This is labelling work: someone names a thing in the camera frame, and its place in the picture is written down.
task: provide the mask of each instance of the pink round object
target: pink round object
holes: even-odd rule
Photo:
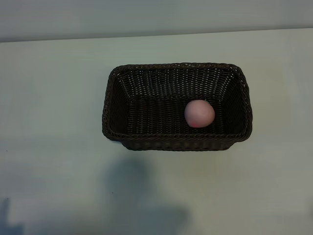
[[[215,118],[213,107],[205,100],[190,101],[185,108],[187,124],[193,128],[202,128],[210,125]]]

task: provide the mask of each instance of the white table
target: white table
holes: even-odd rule
[[[111,70],[173,62],[242,68],[247,141],[133,152],[102,135]],[[312,67],[313,29],[0,44],[8,223],[24,235],[312,235]]]

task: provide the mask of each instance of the basket rim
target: basket rim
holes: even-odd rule
[[[246,104],[244,106],[245,112],[245,127],[242,132],[237,134],[188,134],[188,133],[173,133],[173,134],[162,134],[162,133],[154,133],[154,134],[125,134],[125,133],[117,133],[112,131],[109,121],[110,116],[108,115],[111,100],[112,100],[112,89],[113,89],[113,81],[116,78],[115,74],[120,73],[129,69],[166,69],[166,68],[217,68],[217,69],[229,69],[232,73],[237,74],[240,77],[239,83],[241,84],[241,94],[243,102]],[[240,67],[234,64],[225,64],[225,63],[172,63],[172,64],[142,64],[142,65],[122,65],[118,66],[112,70],[109,76],[106,97],[104,102],[104,108],[102,113],[102,133],[108,139],[112,141],[185,141],[188,140],[210,140],[214,139],[214,141],[229,141],[229,142],[240,142],[249,138],[252,132],[252,109],[249,98],[249,87],[246,82],[246,78]]]

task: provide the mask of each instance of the wall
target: wall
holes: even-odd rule
[[[310,0],[2,0],[0,41],[313,26]]]

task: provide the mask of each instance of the wicker basket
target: wicker basket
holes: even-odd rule
[[[211,125],[187,125],[184,109],[194,99],[213,106]],[[251,131],[249,88],[235,65],[126,65],[109,76],[102,132],[128,149],[225,150],[249,138]]]

